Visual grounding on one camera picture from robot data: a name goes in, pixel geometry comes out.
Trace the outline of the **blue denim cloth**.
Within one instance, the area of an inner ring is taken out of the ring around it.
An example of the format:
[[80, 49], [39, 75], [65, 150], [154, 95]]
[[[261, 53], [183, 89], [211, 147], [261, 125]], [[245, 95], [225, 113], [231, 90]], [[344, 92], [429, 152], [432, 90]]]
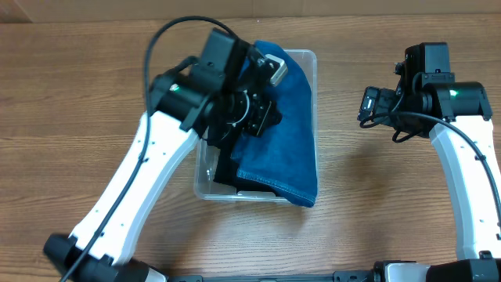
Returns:
[[236, 172], [230, 184], [239, 190], [270, 189], [295, 205], [311, 208], [318, 195], [312, 90], [304, 71], [280, 46], [266, 41], [255, 45], [287, 65], [279, 85], [265, 90], [277, 102], [282, 120], [259, 138], [238, 138], [231, 155]]

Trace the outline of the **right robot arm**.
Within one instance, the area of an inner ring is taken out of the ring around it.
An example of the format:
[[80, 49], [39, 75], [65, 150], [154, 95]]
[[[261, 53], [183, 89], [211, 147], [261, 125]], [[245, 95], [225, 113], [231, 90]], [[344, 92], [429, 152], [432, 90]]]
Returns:
[[429, 139], [445, 174], [456, 224], [456, 261], [426, 265], [376, 262], [369, 281], [498, 281], [500, 279], [500, 170], [493, 111], [484, 86], [458, 82], [449, 47], [423, 42], [395, 65], [396, 89], [366, 88], [361, 128], [386, 125], [392, 140]]

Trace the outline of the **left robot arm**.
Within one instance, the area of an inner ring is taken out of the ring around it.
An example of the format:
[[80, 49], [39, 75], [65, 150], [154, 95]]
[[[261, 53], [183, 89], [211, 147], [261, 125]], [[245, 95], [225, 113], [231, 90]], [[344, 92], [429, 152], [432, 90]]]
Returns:
[[285, 61], [227, 29], [214, 29], [203, 52], [146, 79], [146, 112], [113, 178], [69, 235], [53, 234], [44, 253], [64, 281], [165, 281], [133, 258], [142, 228], [175, 169], [213, 132], [261, 136], [281, 114], [265, 88], [287, 73]]

